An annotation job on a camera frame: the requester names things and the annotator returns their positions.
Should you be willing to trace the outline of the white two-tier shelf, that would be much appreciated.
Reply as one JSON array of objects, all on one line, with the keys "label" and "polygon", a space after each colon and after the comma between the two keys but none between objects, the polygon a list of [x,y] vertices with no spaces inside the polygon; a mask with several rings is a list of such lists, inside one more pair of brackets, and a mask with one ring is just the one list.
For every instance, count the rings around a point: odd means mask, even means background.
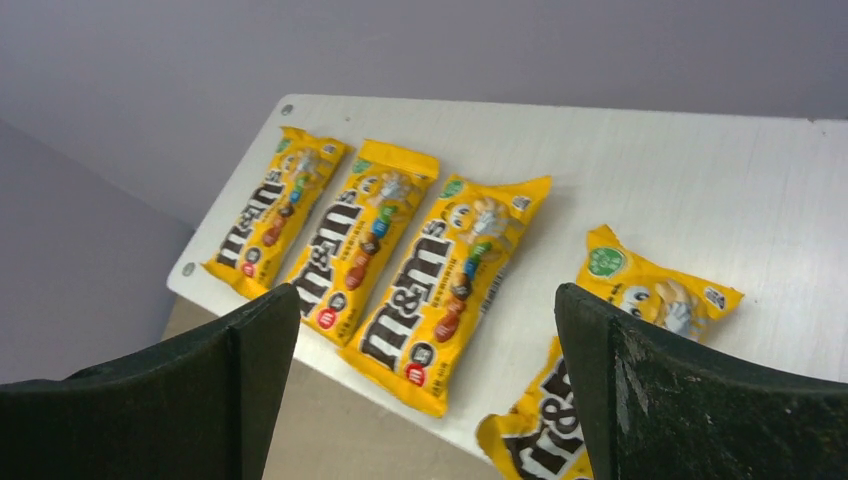
[{"label": "white two-tier shelf", "polygon": [[550,197],[449,386],[448,413],[417,412],[303,329],[295,357],[473,455],[487,414],[506,410],[541,368],[556,288],[576,277],[586,235],[610,226],[660,265],[727,286],[740,307],[705,342],[809,377],[847,378],[847,125],[597,108],[295,95],[282,98],[174,264],[168,288],[222,315],[243,298],[210,276],[283,125],[354,146],[375,139],[439,158],[444,175],[483,184],[549,175]]}]

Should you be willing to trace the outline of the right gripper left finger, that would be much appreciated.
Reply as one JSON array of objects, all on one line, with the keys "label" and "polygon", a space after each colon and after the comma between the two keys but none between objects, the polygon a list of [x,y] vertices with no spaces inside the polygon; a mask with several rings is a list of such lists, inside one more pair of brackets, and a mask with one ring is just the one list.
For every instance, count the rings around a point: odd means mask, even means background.
[{"label": "right gripper left finger", "polygon": [[280,285],[63,380],[1,388],[5,479],[259,479],[300,326]]}]

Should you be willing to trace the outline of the yellow m&m bag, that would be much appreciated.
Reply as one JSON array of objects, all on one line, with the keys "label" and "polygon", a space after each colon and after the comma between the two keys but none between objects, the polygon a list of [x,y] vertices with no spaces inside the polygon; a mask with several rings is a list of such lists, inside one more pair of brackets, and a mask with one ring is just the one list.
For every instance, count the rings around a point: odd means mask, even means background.
[{"label": "yellow m&m bag", "polygon": [[283,126],[257,188],[205,270],[253,300],[277,277],[291,244],[351,147],[332,137]]},{"label": "yellow m&m bag", "polygon": [[[626,314],[698,341],[708,326],[726,317],[744,295],[729,286],[662,267],[626,248],[607,225],[589,231],[587,257],[576,284]],[[479,447],[506,479],[590,479],[585,408],[578,397],[569,354],[604,353],[608,334],[553,339],[543,368],[505,414],[478,425]]]},{"label": "yellow m&m bag", "polygon": [[342,347],[401,236],[440,175],[431,155],[368,139],[285,281],[302,322]]},{"label": "yellow m&m bag", "polygon": [[340,357],[405,405],[442,417],[453,371],[551,187],[549,176],[484,185],[451,175]]}]

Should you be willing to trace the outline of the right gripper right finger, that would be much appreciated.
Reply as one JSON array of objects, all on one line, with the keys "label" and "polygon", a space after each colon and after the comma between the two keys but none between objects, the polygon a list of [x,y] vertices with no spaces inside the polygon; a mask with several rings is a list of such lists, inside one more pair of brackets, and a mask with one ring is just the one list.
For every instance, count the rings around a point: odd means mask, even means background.
[{"label": "right gripper right finger", "polygon": [[843,479],[847,387],[757,365],[632,317],[573,283],[556,291],[566,335],[608,334],[569,354],[598,479]]}]

